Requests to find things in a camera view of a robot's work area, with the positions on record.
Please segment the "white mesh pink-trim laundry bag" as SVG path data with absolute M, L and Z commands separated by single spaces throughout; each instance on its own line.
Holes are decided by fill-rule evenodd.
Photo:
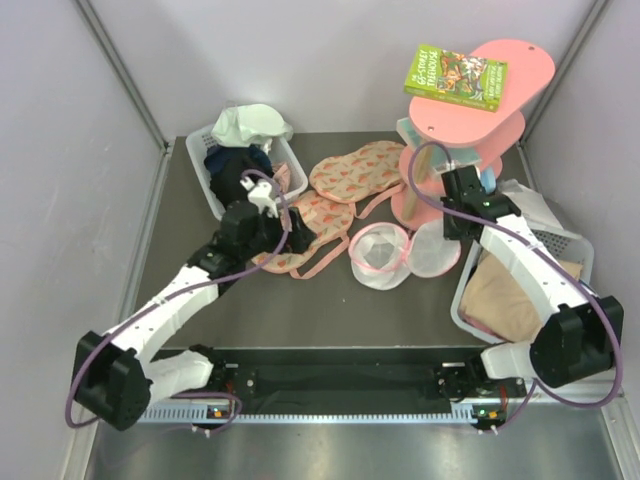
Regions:
M 443 222 L 427 222 L 413 233 L 389 222 L 361 229 L 348 248 L 351 269 L 362 285 L 379 291 L 398 287 L 409 276 L 430 279 L 451 270 L 461 243 L 444 237 Z

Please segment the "black bra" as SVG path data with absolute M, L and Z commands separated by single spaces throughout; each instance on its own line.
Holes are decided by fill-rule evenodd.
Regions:
M 240 184 L 240 180 L 241 174 L 249 169 L 259 170 L 270 178 L 274 176 L 274 172 L 272 174 L 265 173 L 246 155 L 235 156 L 220 172 L 214 175 L 209 173 L 209 188 L 224 208 L 227 208 L 234 201 L 242 201 L 247 198 L 247 192 Z

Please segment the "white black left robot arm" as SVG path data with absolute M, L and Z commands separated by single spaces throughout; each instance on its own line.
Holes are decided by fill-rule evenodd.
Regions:
M 220 394 L 227 374 L 206 348 L 163 360 L 157 353 L 196 313 L 251 274 L 251 259 L 302 254 L 316 237 L 310 214 L 298 207 L 275 213 L 248 201 L 233 203 L 211 240 L 153 299 L 104 334 L 90 331 L 78 341 L 66 404 L 79 404 L 124 431 L 148 407 L 185 390 Z

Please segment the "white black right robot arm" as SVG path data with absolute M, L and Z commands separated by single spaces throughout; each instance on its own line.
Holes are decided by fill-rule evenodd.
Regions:
M 536 379 L 550 388 L 617 366 L 624 311 L 573 279 L 529 228 L 520 209 L 501 194 L 487 194 L 475 168 L 443 174 L 444 235 L 473 239 L 492 254 L 532 302 L 542 327 L 531 341 L 485 349 L 466 380 L 487 396 L 504 378 Z

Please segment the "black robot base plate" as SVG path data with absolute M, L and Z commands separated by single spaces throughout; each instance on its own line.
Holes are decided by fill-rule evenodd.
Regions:
M 233 394 L 243 414 L 417 414 L 452 404 L 497 407 L 524 397 L 520 380 L 467 371 L 477 347 L 204 348 L 212 360 L 204 398 Z

